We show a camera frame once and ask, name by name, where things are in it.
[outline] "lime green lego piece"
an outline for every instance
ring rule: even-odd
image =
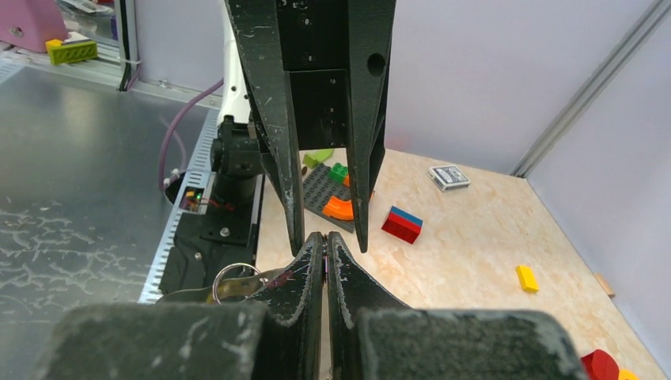
[[[51,64],[55,66],[61,63],[74,63],[96,58],[98,56],[98,46],[96,41],[84,41],[61,46],[47,45],[47,53],[49,53]]]
[[[314,153],[306,153],[303,156],[303,164],[305,164],[310,169],[314,169],[320,163],[328,160],[333,156],[333,151],[335,149],[321,149]]]

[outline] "gray lego baseplate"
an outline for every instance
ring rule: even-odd
[[[326,206],[326,203],[328,203],[328,200],[331,199],[331,196],[337,196],[342,200],[351,199],[350,188],[329,178],[328,173],[330,171],[330,166],[319,164],[303,181],[303,199],[305,200],[305,208],[345,231],[354,232],[353,221],[331,218],[321,212],[324,209],[324,206]]]

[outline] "blue lego brick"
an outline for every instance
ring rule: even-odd
[[[417,226],[420,226],[420,227],[421,227],[422,224],[424,224],[424,222],[422,221],[422,219],[417,218],[416,216],[412,216],[412,215],[408,214],[407,212],[405,212],[405,211],[399,209],[399,208],[396,207],[396,206],[392,206],[392,210],[391,210],[390,212],[391,212],[392,214],[399,215],[399,216],[400,216],[401,218],[403,218],[403,219],[407,219],[407,220],[409,220],[410,222],[416,224]]]

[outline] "red lego brick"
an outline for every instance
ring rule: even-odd
[[[382,225],[382,229],[410,244],[414,244],[419,233],[422,232],[420,226],[393,213],[387,215],[387,220],[385,220],[385,224]]]
[[[581,358],[590,380],[617,380],[620,367],[606,351],[595,350]]]
[[[406,218],[404,218],[404,217],[402,217],[398,214],[394,214],[394,213],[390,212],[389,215],[387,215],[387,220],[390,220],[390,219],[392,221],[394,221],[395,223],[398,223],[399,225],[403,226],[404,228],[407,228],[410,231],[416,232],[417,234],[422,232],[422,227],[421,226],[419,226],[417,224],[414,224],[412,221],[410,221],[410,220],[408,220],[408,219],[406,219]]]

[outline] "wooden table surface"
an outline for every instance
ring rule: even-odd
[[[346,165],[344,150],[326,162]],[[554,316],[579,355],[600,348],[641,379],[664,379],[592,272],[526,180],[460,166],[471,185],[441,192],[426,175],[446,162],[387,150],[370,202],[368,253],[356,236],[305,211],[305,236],[340,232],[354,258],[414,308],[533,309]],[[257,254],[260,270],[289,264],[284,211],[266,181]],[[381,230],[397,206],[424,221],[414,245]],[[515,267],[533,270],[540,290],[520,288]]]

